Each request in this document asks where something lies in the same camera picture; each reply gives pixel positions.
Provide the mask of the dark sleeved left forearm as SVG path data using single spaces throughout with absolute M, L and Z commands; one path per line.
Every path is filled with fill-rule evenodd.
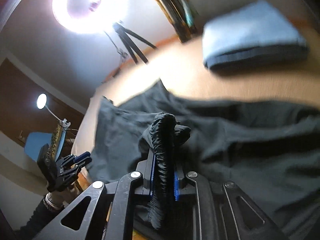
M 33 239 L 63 209 L 64 198 L 58 192 L 49 192 L 40 201 L 25 226 L 15 231 L 18 239 Z

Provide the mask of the person left hand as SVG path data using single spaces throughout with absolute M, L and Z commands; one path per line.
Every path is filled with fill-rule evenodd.
M 80 194 L 76 184 L 69 185 L 63 191 L 53 191 L 46 195 L 46 202 L 52 207 L 59 209 L 64 203 L 70 204 Z

